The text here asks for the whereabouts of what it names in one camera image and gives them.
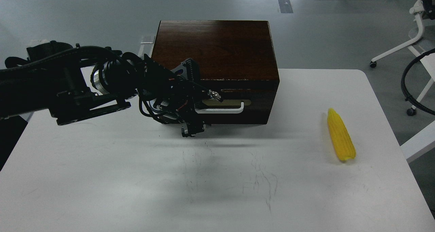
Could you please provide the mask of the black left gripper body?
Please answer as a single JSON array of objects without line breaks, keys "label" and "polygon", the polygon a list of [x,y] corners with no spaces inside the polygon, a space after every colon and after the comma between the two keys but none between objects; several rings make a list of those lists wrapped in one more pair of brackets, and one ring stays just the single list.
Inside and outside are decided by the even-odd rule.
[{"label": "black left gripper body", "polygon": [[169,70],[148,55],[136,59],[140,111],[160,123],[204,123],[196,111],[205,97],[198,63],[185,59]]}]

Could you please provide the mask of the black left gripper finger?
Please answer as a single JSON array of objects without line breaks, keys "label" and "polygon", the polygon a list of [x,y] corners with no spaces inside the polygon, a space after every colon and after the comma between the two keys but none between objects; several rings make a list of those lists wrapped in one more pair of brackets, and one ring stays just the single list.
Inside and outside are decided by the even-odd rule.
[{"label": "black left gripper finger", "polygon": [[181,120],[181,135],[183,137],[195,137],[196,134],[205,131],[205,121],[203,119],[195,121]]},{"label": "black left gripper finger", "polygon": [[190,83],[193,84],[195,87],[198,87],[202,91],[202,94],[208,95],[210,99],[216,100],[221,103],[223,102],[222,96],[218,92],[208,89],[194,81],[191,81]]}]

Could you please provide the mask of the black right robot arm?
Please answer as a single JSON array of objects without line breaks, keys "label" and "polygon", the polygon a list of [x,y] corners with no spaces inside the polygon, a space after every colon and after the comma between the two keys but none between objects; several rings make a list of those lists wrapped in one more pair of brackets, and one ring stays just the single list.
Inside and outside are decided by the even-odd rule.
[{"label": "black right robot arm", "polygon": [[429,19],[435,19],[435,0],[420,0]]}]

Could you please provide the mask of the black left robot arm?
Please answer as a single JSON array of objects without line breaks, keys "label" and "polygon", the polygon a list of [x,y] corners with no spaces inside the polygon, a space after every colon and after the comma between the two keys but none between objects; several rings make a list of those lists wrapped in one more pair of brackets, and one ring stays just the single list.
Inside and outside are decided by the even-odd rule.
[{"label": "black left robot arm", "polygon": [[193,137],[205,130],[196,111],[202,100],[223,100],[200,84],[193,59],[169,70],[147,54],[57,41],[27,53],[8,57],[1,70],[1,167],[26,128],[24,114],[47,109],[62,126],[125,110],[138,97],[143,116],[181,124],[182,136]]}]

